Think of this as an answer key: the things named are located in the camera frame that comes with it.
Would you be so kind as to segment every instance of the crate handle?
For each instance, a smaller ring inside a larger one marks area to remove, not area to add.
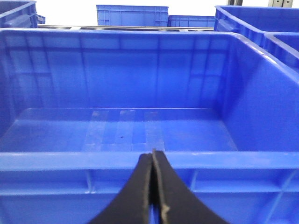
[[[13,18],[12,20],[9,20],[3,24],[4,27],[12,28],[12,27],[31,27],[31,20],[30,15],[19,15],[16,18]]]
[[[224,19],[218,20],[216,29],[217,29],[217,31],[228,31],[228,32],[234,32],[234,33],[240,32],[239,28],[237,28],[234,24],[232,24],[231,22],[224,20]]]

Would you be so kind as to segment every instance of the blue plastic surface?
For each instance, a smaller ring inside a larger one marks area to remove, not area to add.
[[[153,148],[230,223],[298,223],[298,74],[245,37],[3,29],[0,40],[3,224],[87,222]]]
[[[36,2],[0,0],[0,28],[36,28]]]
[[[214,27],[215,16],[170,15],[169,27]]]
[[[264,48],[299,73],[299,33],[266,33]]]
[[[97,5],[98,25],[167,27],[166,6]]]
[[[265,32],[299,32],[298,8],[216,6],[215,18],[215,31],[242,34],[261,47]]]
[[[45,24],[46,23],[46,17],[37,15],[37,14],[36,14],[36,17],[37,17],[37,24]]]

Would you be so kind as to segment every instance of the metal rail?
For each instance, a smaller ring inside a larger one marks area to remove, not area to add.
[[[38,24],[39,28],[71,30],[126,30],[126,31],[213,31],[213,27],[123,27],[123,26],[53,26]]]

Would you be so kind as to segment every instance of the crate bottom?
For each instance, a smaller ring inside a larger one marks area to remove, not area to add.
[[[213,109],[26,109],[1,152],[236,151]]]

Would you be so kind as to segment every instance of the white wall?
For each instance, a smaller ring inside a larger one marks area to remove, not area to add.
[[[37,13],[50,25],[96,26],[96,5],[169,6],[169,15],[215,15],[226,0],[35,0]],[[268,0],[243,0],[244,6],[268,6]],[[299,7],[299,0],[293,0]]]

